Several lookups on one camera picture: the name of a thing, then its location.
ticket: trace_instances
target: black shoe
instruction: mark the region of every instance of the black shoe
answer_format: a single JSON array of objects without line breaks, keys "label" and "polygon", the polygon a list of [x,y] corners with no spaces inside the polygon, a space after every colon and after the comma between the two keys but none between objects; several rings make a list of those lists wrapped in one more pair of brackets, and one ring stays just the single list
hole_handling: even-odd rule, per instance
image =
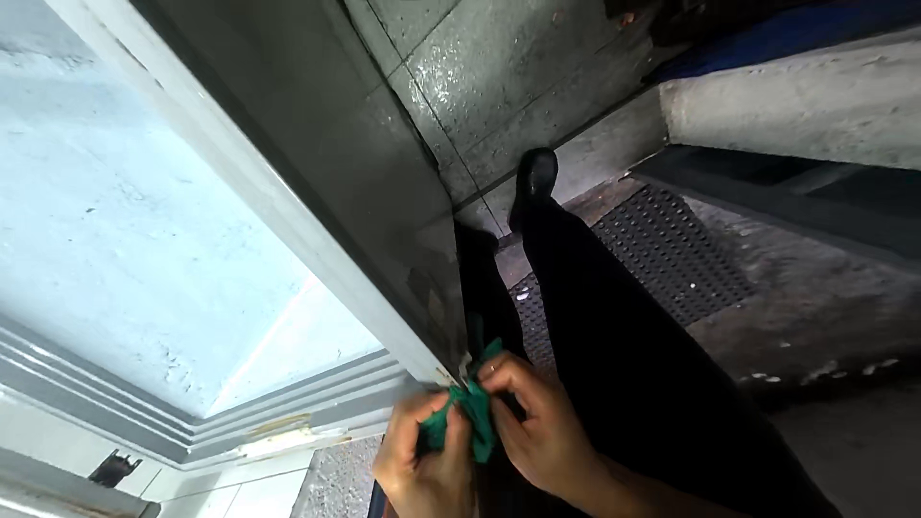
[{"label": "black shoe", "polygon": [[532,149],[521,157],[515,203],[508,215],[508,227],[513,232],[521,232],[521,219],[528,209],[554,202],[551,194],[559,170],[556,153],[547,147]]}]

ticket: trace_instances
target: green rag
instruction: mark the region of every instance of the green rag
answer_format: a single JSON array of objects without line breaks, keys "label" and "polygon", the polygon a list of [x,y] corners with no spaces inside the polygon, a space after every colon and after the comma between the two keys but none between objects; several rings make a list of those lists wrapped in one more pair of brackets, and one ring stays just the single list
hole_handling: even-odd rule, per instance
[{"label": "green rag", "polygon": [[[479,363],[471,366],[470,372],[476,373],[485,361],[502,352],[502,339],[493,340],[483,352]],[[495,433],[489,417],[489,394],[474,380],[467,381],[467,388],[452,385],[449,388],[448,403],[444,408],[429,416],[419,425],[419,438],[428,448],[435,452],[445,449],[445,432],[448,430],[448,409],[457,402],[467,414],[472,424],[470,438],[473,460],[486,464],[489,454],[495,446]]]}]

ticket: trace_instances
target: rubber mat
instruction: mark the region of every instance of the rubber mat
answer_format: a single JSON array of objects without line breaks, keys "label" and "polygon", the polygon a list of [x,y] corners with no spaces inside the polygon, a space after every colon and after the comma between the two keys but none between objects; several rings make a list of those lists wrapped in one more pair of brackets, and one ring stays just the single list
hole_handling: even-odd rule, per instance
[{"label": "rubber mat", "polygon": [[[591,229],[682,326],[754,294],[691,208],[664,189],[643,187]],[[555,373],[537,278],[531,273],[508,293],[531,362],[543,373]]]}]

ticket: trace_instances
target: leg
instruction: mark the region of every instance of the leg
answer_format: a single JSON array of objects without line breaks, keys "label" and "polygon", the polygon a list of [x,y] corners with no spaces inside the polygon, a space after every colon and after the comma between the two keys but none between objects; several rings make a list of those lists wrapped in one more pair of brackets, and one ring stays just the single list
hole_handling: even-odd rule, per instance
[{"label": "leg", "polygon": [[585,223],[549,195],[516,204],[560,380],[601,453],[751,515],[839,516],[735,383]]},{"label": "leg", "polygon": [[[455,225],[464,311],[484,320],[484,342],[497,336],[503,347],[524,359],[521,321],[495,266],[495,237]],[[477,356],[482,351],[471,351]],[[477,495],[483,518],[506,516],[579,516],[565,502],[532,486],[513,466],[498,444],[489,463],[475,467]]]}]

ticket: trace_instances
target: wrist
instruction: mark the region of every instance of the wrist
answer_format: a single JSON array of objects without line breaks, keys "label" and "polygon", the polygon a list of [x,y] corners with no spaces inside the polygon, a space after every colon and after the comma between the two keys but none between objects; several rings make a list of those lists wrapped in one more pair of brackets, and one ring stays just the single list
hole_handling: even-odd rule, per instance
[{"label": "wrist", "polygon": [[647,516],[637,495],[600,460],[585,471],[564,500],[594,518]]}]

